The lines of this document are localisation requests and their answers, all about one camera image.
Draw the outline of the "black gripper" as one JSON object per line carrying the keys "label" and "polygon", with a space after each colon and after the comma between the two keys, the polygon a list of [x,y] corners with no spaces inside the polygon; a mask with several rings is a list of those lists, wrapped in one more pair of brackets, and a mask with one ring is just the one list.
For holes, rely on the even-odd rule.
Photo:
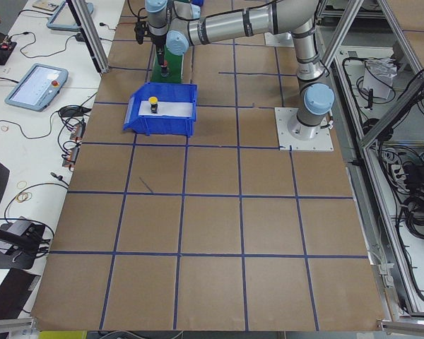
{"label": "black gripper", "polygon": [[155,66],[157,68],[161,67],[161,62],[165,60],[165,36],[164,35],[154,35],[153,36],[153,44],[156,48],[156,56]]}

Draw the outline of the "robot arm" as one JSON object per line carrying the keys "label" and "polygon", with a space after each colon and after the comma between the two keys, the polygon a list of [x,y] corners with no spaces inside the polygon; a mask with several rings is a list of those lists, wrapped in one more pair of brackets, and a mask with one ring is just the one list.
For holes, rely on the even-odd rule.
{"label": "robot arm", "polygon": [[146,1],[146,16],[138,18],[136,41],[149,37],[162,66],[165,52],[182,56],[196,45],[241,37],[290,33],[298,67],[300,107],[288,121],[290,134],[301,141],[317,136],[334,103],[333,90],[321,79],[326,72],[315,39],[317,1],[271,1],[268,4],[201,16],[200,8],[182,1]]}

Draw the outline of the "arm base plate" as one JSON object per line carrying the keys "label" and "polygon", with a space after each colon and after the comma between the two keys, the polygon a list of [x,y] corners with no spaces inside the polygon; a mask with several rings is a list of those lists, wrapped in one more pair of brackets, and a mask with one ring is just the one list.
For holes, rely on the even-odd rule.
{"label": "arm base plate", "polygon": [[289,32],[281,33],[281,34],[271,34],[266,32],[264,34],[264,40],[266,46],[271,47],[293,47],[293,38]]}
{"label": "arm base plate", "polygon": [[332,152],[330,128],[325,118],[318,126],[304,126],[298,121],[297,107],[276,107],[278,148],[285,151]]}

